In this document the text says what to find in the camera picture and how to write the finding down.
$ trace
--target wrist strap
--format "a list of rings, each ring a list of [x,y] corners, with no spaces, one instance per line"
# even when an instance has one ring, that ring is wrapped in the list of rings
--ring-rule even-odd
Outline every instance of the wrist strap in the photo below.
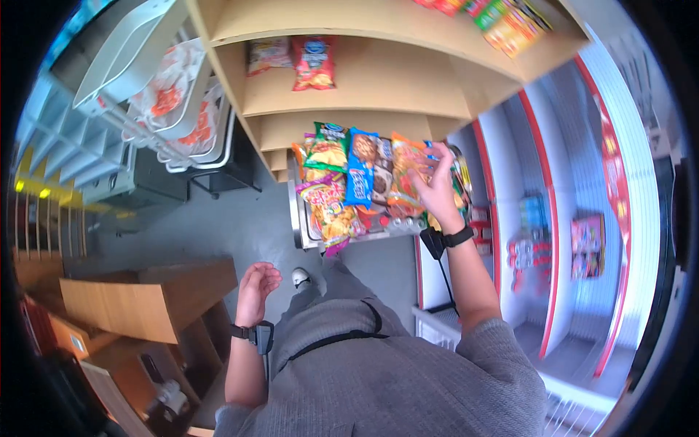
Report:
[[[237,324],[231,324],[231,335],[236,338],[242,338],[243,340],[249,340],[250,328],[242,328]]]
[[[451,235],[442,235],[442,242],[444,246],[448,248],[455,248],[456,246],[462,244],[464,241],[468,241],[474,235],[473,229],[466,225],[462,230]]]

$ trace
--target gray floor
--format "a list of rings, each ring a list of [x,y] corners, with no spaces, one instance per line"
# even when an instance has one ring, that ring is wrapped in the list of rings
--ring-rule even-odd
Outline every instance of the gray floor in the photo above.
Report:
[[[73,277],[121,269],[172,264],[188,259],[217,255],[232,256],[238,278],[253,262],[273,263],[284,281],[267,299],[266,319],[277,322],[296,292],[291,271],[301,266],[318,278],[321,258],[318,251],[296,249],[291,234],[289,198],[286,184],[273,182],[257,162],[257,193],[244,189],[223,193],[212,200],[192,187],[191,200],[152,224],[146,231],[117,238],[99,235],[99,255],[67,268]],[[410,308],[417,303],[415,244],[413,237],[354,243],[341,252],[347,267],[401,318],[414,333]],[[321,291],[324,281],[319,278]],[[226,298],[235,315],[237,289]]]

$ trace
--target gray pants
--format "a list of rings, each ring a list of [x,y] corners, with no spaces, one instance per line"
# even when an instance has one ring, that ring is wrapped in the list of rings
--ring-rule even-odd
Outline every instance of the gray pants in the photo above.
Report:
[[[362,284],[355,275],[337,257],[323,258],[323,277],[327,284],[324,296],[318,290],[316,282],[304,282],[298,286],[300,292],[291,298],[289,309],[275,326],[275,331],[282,332],[289,320],[318,303],[331,299],[377,299],[374,292]]]

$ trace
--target red trim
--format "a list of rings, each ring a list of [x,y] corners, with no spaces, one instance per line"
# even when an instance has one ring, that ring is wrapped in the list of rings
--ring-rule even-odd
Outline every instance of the red trim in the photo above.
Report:
[[[624,312],[626,291],[628,289],[628,262],[631,259],[631,217],[628,199],[628,180],[626,179],[626,170],[624,169],[624,159],[621,156],[619,139],[617,138],[614,126],[612,126],[609,111],[602,99],[600,90],[597,88],[597,84],[595,84],[595,80],[590,74],[590,70],[587,69],[585,62],[579,55],[575,56],[575,64],[580,70],[580,74],[600,110],[603,137],[602,161],[605,171],[605,181],[607,183],[607,197],[617,217],[621,239],[624,242],[624,249],[626,251],[626,264],[622,264],[619,274],[619,288],[617,290],[617,302],[614,305],[612,326],[610,326],[610,333],[607,336],[602,356],[600,357],[600,361],[594,373],[594,375],[598,377],[604,371],[605,366],[607,366],[607,362],[614,349],[614,343],[619,337],[619,328],[621,327],[621,318]]]
[[[500,229],[498,227],[498,207],[492,203],[490,205],[490,223],[493,230],[493,263],[495,269],[493,272],[493,282],[495,283],[495,291],[500,298]]]
[[[483,137],[483,130],[481,129],[480,122],[474,120],[473,131],[476,134],[476,144],[478,144],[478,154],[481,159],[481,167],[483,167],[483,176],[485,179],[485,191],[488,195],[488,200],[491,202],[495,201],[495,185],[493,184],[493,171],[490,167],[490,157],[488,156],[488,149],[485,146],[485,138]]]
[[[559,253],[559,210],[556,206],[554,181],[551,177],[551,167],[549,166],[549,158],[546,155],[546,147],[544,146],[544,138],[541,136],[539,123],[536,121],[531,102],[524,90],[519,92],[519,99],[524,107],[524,112],[526,113],[527,121],[529,121],[532,136],[534,137],[536,153],[539,156],[541,173],[544,176],[544,184],[546,185],[546,190],[549,195],[549,208],[551,210],[551,294],[549,295],[549,309],[546,315],[544,337],[541,340],[541,350],[539,351],[539,358],[543,358],[546,355],[546,349],[549,347],[551,329],[554,324],[554,311],[556,310],[556,297],[559,292],[559,265],[561,264]]]
[[[422,301],[422,262],[420,261],[420,237],[415,236],[415,264],[417,265],[417,304],[421,310],[425,309]]]

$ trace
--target wrist-mounted device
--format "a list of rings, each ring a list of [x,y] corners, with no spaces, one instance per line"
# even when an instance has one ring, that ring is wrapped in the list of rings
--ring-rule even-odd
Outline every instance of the wrist-mounted device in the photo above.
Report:
[[[262,320],[252,328],[243,328],[236,324],[231,325],[231,335],[242,338],[257,346],[257,353],[267,355],[272,350],[274,339],[274,324]]]

